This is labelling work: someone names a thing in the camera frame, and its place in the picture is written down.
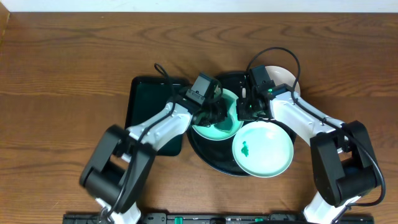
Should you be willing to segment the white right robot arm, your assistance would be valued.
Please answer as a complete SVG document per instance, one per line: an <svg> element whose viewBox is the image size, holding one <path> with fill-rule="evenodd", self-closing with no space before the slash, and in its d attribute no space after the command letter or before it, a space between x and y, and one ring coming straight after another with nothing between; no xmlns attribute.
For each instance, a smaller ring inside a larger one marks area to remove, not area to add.
<svg viewBox="0 0 398 224"><path fill-rule="evenodd" d="M245 83L238 93L238 119L246 128L282 123L309 146L317 193L303 211L308 223L338 223L352 207L372 207L386 195L386 182L364 124L331 118L287 84Z"/></svg>

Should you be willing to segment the rectangular black tray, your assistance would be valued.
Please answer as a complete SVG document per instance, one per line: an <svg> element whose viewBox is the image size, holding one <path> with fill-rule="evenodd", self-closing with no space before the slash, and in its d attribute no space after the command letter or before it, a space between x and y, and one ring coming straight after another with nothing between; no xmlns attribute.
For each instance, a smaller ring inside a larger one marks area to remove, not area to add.
<svg viewBox="0 0 398 224"><path fill-rule="evenodd" d="M173 78L176 92L189 84L184 78ZM124 128L147 121L164 109L172 96L165 78L139 76L132 79ZM159 151L159 156L177 156L182 150L182 135L174 137Z"/></svg>

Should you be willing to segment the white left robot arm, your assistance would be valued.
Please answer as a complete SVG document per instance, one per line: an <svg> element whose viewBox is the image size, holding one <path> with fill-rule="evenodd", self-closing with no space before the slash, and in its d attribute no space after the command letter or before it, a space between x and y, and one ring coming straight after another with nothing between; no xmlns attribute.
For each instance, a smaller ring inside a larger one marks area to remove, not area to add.
<svg viewBox="0 0 398 224"><path fill-rule="evenodd" d="M227 109L221 96L171 97L147 121L123 129L110 126L91 155L79 183L102 206L100 222L137 223L139 198L158 151L191 125L223 121Z"/></svg>

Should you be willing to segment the round black tray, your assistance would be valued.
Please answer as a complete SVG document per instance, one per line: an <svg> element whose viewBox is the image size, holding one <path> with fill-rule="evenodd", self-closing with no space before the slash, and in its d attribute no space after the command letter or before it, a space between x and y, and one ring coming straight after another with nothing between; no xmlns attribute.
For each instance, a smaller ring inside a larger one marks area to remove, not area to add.
<svg viewBox="0 0 398 224"><path fill-rule="evenodd" d="M243 72L222 73L216 78L221 82L223 89L230 90L236 95L238 95L241 85L243 85L245 81ZM243 126L245 126L255 121L243 122ZM268 122L280 126L287 132L292 142L295 142L296 134L286 125L274 120ZM231 148L235 135L222 141L211 141L201 137L191 128L188 130L187 136L194 151L212 168L229 175L249 176L249 174L243 171L234 160Z"/></svg>

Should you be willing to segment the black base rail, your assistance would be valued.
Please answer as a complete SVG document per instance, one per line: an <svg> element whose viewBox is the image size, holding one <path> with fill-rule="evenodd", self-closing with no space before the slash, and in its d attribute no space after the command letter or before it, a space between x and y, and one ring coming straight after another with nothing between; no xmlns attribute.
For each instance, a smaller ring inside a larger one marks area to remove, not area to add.
<svg viewBox="0 0 398 224"><path fill-rule="evenodd" d="M63 224L94 224L99 221L98 214L64 214ZM167 215L165 213L148 213L143 215L138 224L246 224L246 223L308 223L302 215L274 213L270 215ZM372 216L344 216L338 223L374 224Z"/></svg>

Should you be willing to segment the pink plate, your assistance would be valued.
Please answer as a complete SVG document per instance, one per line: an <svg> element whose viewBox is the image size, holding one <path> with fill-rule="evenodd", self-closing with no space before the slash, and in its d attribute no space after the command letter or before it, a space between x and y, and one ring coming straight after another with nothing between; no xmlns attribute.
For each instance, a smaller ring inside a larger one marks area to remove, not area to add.
<svg viewBox="0 0 398 224"><path fill-rule="evenodd" d="M280 84L288 84L289 86L293 86L294 81L295 81L295 76L288 71L285 68L278 67L278 66L265 66L265 65L259 65L254 67L254 70L259 70L260 72L265 69L267 74L269 75L269 78L274 81L275 85L280 85ZM250 80L249 80L249 74L244 73L245 81L242 85L242 90L240 93L240 97L242 98L247 98L249 95L250 91Z"/></svg>

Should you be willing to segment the mint green plate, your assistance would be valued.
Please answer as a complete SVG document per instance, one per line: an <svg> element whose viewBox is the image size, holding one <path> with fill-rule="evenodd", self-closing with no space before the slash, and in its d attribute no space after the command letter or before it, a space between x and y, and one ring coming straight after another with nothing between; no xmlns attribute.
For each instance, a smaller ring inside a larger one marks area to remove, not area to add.
<svg viewBox="0 0 398 224"><path fill-rule="evenodd" d="M243 171L261 178L283 173L294 156L294 145L287 132L265 121L243 126L235 134L231 150Z"/></svg>
<svg viewBox="0 0 398 224"><path fill-rule="evenodd" d="M222 141L225 139L228 139L232 136L234 136L240 128L243 126L243 121L238 120L238 114L236 112L236 101L238 99L238 96L234 94L232 91L223 89L223 95L222 98L224 98L226 102L226 106L228 109L229 114L233 114L234 117L237 119L237 125L235 126L235 129L232 133L224 133L222 131L217 130L214 125L212 124L209 127L204 127L204 126L193 126L193 130L199 134L201 137L211 140L211 141Z"/></svg>

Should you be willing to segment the green sponge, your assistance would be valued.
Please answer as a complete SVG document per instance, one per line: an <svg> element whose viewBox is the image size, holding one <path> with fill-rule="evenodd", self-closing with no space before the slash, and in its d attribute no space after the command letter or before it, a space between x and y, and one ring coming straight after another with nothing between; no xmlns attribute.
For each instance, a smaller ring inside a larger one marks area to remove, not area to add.
<svg viewBox="0 0 398 224"><path fill-rule="evenodd" d="M234 115L228 113L225 120L223 120L220 123L215 124L214 127L217 130L222 131L224 133L232 133L234 131L237 123L238 123L237 119L234 117Z"/></svg>

